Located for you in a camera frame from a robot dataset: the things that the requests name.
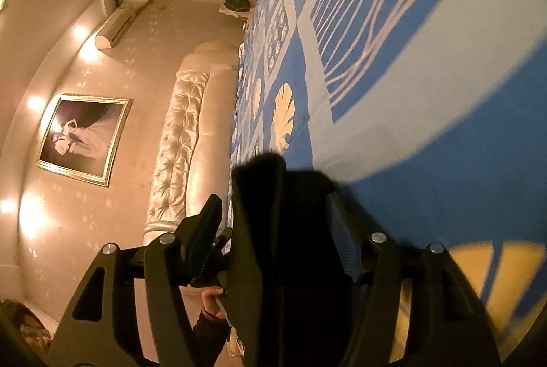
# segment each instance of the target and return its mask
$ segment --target dark hair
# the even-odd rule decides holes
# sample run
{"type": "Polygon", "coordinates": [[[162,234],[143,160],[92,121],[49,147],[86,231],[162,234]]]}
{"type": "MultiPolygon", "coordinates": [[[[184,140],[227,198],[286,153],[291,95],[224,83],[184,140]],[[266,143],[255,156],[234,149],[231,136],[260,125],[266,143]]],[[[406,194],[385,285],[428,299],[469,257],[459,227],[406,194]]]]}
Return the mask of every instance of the dark hair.
{"type": "Polygon", "coordinates": [[[21,325],[25,323],[25,316],[30,316],[38,324],[45,328],[45,325],[42,324],[42,321],[38,319],[36,315],[28,309],[27,306],[19,301],[16,301],[15,299],[4,299],[2,301],[2,307],[4,308],[5,315],[14,325],[14,327],[17,328],[17,330],[19,330],[21,328],[21,325]]]}

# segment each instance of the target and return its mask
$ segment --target bride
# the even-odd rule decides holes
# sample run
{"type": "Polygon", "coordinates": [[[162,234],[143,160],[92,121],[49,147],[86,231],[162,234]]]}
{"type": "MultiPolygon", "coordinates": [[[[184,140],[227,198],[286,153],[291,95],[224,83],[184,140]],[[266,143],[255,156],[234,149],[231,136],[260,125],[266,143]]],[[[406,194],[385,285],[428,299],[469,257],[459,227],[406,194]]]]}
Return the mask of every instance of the bride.
{"type": "Polygon", "coordinates": [[[63,125],[62,133],[54,134],[55,150],[60,155],[69,152],[96,160],[106,159],[119,115],[120,106],[109,106],[99,120],[86,128],[78,127],[73,118],[63,125]]]}

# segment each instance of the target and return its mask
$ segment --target black sleeve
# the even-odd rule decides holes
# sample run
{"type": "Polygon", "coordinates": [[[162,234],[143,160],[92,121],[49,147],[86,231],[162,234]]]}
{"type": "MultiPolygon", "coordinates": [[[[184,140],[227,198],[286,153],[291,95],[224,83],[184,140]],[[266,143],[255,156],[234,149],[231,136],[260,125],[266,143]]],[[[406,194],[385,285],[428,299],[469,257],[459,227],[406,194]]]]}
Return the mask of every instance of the black sleeve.
{"type": "Polygon", "coordinates": [[[211,321],[203,313],[194,326],[194,335],[198,341],[205,367],[213,367],[221,354],[230,334],[230,325],[225,320],[211,321]]]}

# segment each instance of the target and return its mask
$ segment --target gold picture frame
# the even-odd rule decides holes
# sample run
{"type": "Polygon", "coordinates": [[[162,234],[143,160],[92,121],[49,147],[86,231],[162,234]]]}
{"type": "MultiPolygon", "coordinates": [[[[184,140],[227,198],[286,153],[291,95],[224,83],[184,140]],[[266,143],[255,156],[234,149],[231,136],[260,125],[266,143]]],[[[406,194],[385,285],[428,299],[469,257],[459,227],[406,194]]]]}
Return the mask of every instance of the gold picture frame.
{"type": "Polygon", "coordinates": [[[39,168],[108,187],[132,99],[63,94],[42,138],[39,168]]]}

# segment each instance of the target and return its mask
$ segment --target white wall-mounted air conditioner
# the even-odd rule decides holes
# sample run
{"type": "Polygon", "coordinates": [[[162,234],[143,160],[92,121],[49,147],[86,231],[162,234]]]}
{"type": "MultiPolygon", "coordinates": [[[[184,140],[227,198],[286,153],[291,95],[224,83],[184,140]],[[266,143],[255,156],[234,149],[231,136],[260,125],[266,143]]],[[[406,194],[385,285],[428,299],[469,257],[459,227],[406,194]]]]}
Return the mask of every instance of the white wall-mounted air conditioner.
{"type": "Polygon", "coordinates": [[[120,41],[136,16],[135,9],[129,4],[122,4],[118,7],[95,35],[97,49],[112,49],[120,41]]]}

